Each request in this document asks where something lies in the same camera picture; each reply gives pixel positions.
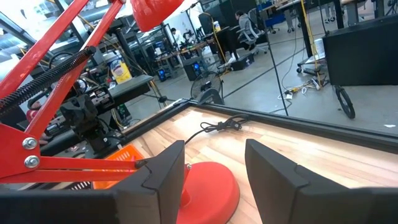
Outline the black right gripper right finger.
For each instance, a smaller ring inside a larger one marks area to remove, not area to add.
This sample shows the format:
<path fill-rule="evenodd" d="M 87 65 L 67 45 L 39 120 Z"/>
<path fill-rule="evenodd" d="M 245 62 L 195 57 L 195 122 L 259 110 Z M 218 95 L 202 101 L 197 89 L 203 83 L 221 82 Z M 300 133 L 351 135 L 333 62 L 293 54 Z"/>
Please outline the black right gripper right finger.
<path fill-rule="evenodd" d="M 263 224 L 398 224 L 398 188 L 349 189 L 254 139 L 245 163 Z"/>

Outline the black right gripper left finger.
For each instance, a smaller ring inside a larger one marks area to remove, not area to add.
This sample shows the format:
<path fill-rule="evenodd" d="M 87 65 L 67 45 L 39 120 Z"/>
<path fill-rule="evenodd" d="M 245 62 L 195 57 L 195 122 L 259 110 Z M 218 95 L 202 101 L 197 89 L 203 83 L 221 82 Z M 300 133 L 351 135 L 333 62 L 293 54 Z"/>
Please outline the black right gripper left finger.
<path fill-rule="evenodd" d="M 107 190 L 0 192 L 0 224 L 176 224 L 184 149 L 175 141 Z"/>

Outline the orange plastic basket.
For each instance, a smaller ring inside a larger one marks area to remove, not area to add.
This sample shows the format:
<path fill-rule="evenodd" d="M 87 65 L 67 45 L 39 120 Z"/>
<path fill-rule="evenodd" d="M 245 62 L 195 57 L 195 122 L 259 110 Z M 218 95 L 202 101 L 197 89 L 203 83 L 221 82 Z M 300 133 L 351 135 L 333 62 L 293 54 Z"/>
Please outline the orange plastic basket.
<path fill-rule="evenodd" d="M 118 151 L 106 157 L 106 159 L 114 161 L 137 161 L 143 158 L 144 156 L 132 144 L 124 146 L 123 148 L 120 148 Z M 93 182 L 93 188 L 95 190 L 109 189 L 112 186 L 116 185 L 118 182 L 118 180 L 95 181 Z"/>

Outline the red desk lamp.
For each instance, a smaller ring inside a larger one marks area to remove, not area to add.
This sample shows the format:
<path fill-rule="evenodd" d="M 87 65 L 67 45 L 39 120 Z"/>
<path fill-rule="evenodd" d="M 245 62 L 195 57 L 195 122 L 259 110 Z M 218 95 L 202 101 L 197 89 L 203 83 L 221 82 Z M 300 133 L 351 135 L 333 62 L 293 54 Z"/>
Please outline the red desk lamp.
<path fill-rule="evenodd" d="M 80 76 L 87 60 L 110 27 L 126 0 L 112 0 L 111 7 L 79 52 L 40 77 L 26 82 L 26 77 L 49 48 L 76 18 L 88 0 L 74 0 L 44 36 L 0 81 L 0 117 L 9 114 L 38 92 L 52 88 L 48 100 L 39 109 L 27 129 L 20 131 L 0 124 L 0 184 L 29 182 L 119 182 L 135 173 L 146 159 L 114 161 L 49 157 L 40 152 L 39 139 L 67 94 Z M 185 163 L 183 189 L 176 224 L 225 224 L 239 202 L 239 187 L 232 172 L 222 164 Z"/>

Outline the black office desk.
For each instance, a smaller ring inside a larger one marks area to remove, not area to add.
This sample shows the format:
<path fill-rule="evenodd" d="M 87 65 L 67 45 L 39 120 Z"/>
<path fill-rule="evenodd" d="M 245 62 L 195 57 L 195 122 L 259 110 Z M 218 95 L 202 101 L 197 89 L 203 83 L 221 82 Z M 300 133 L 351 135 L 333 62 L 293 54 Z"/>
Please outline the black office desk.
<path fill-rule="evenodd" d="M 114 107 L 124 104 L 138 96 L 141 96 L 150 91 L 149 83 L 154 78 L 149 75 L 139 75 L 127 82 L 116 85 L 110 89 L 110 95 L 114 100 Z"/>

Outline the black table clamp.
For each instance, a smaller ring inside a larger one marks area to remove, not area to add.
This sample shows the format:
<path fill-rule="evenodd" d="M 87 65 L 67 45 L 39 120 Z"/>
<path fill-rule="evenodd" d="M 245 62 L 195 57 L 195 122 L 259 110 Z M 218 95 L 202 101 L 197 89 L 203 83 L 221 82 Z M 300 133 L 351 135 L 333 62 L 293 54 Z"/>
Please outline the black table clamp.
<path fill-rule="evenodd" d="M 197 98 L 198 104 L 202 105 L 205 103 L 214 103 L 218 105 L 224 104 L 224 99 L 221 97 L 218 90 L 214 88 L 207 89 L 201 92 Z"/>

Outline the black equipment box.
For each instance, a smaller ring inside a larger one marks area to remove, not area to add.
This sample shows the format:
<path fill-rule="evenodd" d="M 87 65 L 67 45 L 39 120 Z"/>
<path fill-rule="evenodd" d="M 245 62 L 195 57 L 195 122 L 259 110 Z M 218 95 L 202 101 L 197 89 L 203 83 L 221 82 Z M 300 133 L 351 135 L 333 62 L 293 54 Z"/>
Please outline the black equipment box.
<path fill-rule="evenodd" d="M 254 63 L 254 55 L 252 53 L 243 55 L 236 61 L 231 63 L 231 69 L 233 71 L 244 70 L 246 67 Z"/>

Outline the black cabinet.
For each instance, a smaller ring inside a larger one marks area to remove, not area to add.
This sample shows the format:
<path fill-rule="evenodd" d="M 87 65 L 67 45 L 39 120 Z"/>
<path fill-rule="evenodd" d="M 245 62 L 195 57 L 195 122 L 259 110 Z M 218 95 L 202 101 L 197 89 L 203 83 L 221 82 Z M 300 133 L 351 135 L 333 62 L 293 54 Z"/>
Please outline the black cabinet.
<path fill-rule="evenodd" d="M 398 85 L 398 14 L 334 30 L 323 46 L 332 85 Z"/>

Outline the black floor fan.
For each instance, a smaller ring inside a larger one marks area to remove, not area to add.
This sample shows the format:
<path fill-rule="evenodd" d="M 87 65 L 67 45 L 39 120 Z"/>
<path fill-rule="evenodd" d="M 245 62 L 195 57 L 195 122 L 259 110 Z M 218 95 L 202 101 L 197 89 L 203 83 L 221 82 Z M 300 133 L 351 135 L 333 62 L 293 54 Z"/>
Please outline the black floor fan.
<path fill-rule="evenodd" d="M 216 72 L 206 72 L 197 76 L 196 80 L 193 81 L 190 96 L 197 98 L 200 93 L 213 88 L 217 91 L 221 91 L 222 81 L 220 75 Z"/>

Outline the black computer tower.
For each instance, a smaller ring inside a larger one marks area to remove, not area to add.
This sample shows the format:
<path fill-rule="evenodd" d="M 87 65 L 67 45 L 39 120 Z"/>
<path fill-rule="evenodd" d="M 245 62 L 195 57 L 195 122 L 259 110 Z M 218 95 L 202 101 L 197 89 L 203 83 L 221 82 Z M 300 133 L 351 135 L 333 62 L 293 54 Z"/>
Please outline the black computer tower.
<path fill-rule="evenodd" d="M 190 81 L 195 81 L 197 77 L 202 74 L 202 70 L 200 68 L 200 57 L 186 59 L 182 63 L 185 73 Z"/>

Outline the white office chair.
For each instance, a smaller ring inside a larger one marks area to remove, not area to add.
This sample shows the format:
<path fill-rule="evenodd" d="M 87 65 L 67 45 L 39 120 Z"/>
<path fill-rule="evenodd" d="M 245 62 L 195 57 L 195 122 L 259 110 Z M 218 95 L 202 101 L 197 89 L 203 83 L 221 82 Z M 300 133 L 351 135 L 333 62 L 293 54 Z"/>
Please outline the white office chair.
<path fill-rule="evenodd" d="M 264 47 L 259 47 L 256 42 L 261 35 L 264 34 L 262 30 L 259 30 L 253 23 L 252 19 L 243 11 L 236 11 L 236 19 L 238 20 L 239 30 L 237 31 L 238 42 L 244 45 L 244 48 L 252 54 L 258 54 L 262 52 L 267 53 Z"/>

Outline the person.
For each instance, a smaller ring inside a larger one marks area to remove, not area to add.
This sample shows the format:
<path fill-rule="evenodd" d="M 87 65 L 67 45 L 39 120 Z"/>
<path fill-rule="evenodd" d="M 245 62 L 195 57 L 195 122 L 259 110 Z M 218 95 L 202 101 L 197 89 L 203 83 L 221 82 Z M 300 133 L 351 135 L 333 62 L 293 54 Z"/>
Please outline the person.
<path fill-rule="evenodd" d="M 253 50 L 256 48 L 256 39 L 258 38 L 258 34 L 256 33 L 255 28 L 252 27 L 252 22 L 245 12 L 238 10 L 236 11 L 235 16 L 238 20 L 239 29 L 241 30 L 238 36 L 238 42 L 243 45 L 245 50 L 253 53 Z"/>
<path fill-rule="evenodd" d="M 185 42 L 185 39 L 184 39 L 182 33 L 179 30 L 177 30 L 176 28 L 173 27 L 173 28 L 170 29 L 170 31 L 171 31 L 171 33 L 172 33 L 172 35 L 174 37 L 175 43 L 178 46 Z"/>

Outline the black aluminium table frame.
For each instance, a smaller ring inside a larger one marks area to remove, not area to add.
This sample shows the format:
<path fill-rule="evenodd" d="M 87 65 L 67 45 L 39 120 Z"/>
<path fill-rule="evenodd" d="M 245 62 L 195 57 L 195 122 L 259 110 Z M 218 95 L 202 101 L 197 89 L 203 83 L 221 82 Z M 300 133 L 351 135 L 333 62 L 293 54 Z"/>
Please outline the black aluminium table frame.
<path fill-rule="evenodd" d="M 269 143 L 271 147 L 287 147 L 306 141 L 323 146 L 331 146 L 336 150 L 344 149 L 352 151 L 360 146 L 360 153 L 372 153 L 373 150 L 388 152 L 398 155 L 398 135 L 371 132 L 326 123 L 318 123 L 305 119 L 280 116 L 270 113 L 260 113 L 249 110 L 241 110 L 224 105 L 199 105 L 192 100 L 179 100 L 163 109 L 150 118 L 140 121 L 137 125 L 126 131 L 121 145 L 130 144 L 145 133 L 153 131 L 162 123 L 169 124 L 177 114 L 195 109 L 203 115 L 212 116 L 243 116 L 246 122 L 239 131 L 226 128 L 219 131 L 215 137 L 237 137 L 241 141 L 255 139 L 263 144 Z"/>

